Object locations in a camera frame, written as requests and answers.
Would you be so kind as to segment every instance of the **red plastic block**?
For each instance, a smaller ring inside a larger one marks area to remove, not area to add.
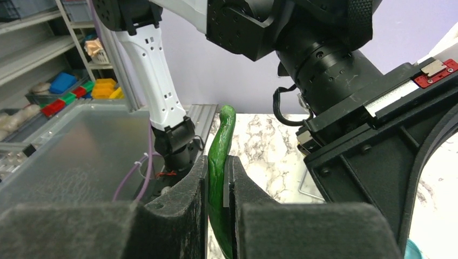
[[[87,94],[86,89],[82,88],[81,86],[73,90],[72,93],[76,95],[76,98],[81,98]]]
[[[42,113],[46,115],[47,117],[49,117],[49,116],[52,116],[60,112],[64,107],[65,107],[65,102],[60,99],[57,99],[53,103],[46,105],[42,109]]]

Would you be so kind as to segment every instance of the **blue plastic block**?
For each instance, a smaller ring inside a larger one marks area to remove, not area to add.
[[[67,73],[60,73],[56,79],[51,83],[51,87],[49,88],[50,93],[54,94],[61,94],[64,93],[66,90],[72,87],[76,83],[76,77],[67,74]]]
[[[92,99],[92,91],[83,96],[84,99]]]

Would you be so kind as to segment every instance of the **black cable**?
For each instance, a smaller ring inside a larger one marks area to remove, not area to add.
[[[280,112],[280,94],[286,92],[292,92],[296,89],[296,84],[292,85],[290,88],[278,87],[273,93],[273,114],[275,118],[282,124],[290,127],[300,127],[304,125],[303,121],[292,121],[288,120]]]
[[[199,150],[200,150],[200,151],[203,151],[204,148],[205,148],[205,142],[204,142],[204,140],[202,139],[202,137],[199,136],[199,135],[195,135],[194,138],[199,138],[199,139],[200,139]]]

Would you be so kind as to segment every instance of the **green plastic block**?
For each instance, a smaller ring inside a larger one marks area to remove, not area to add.
[[[69,105],[74,100],[76,100],[76,95],[74,93],[68,93],[64,97],[59,98],[60,100],[64,101],[65,104]]]
[[[81,87],[86,89],[86,93],[89,93],[94,88],[95,83],[92,81],[85,82]]]

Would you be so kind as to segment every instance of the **white robot arm segment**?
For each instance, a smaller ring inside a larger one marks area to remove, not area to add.
[[[127,31],[118,31],[116,35],[139,77],[152,126],[164,131],[183,122],[186,111],[178,100],[165,60],[161,29],[151,24],[138,28],[134,36]]]
[[[207,32],[207,0],[149,0],[183,17],[197,30]]]

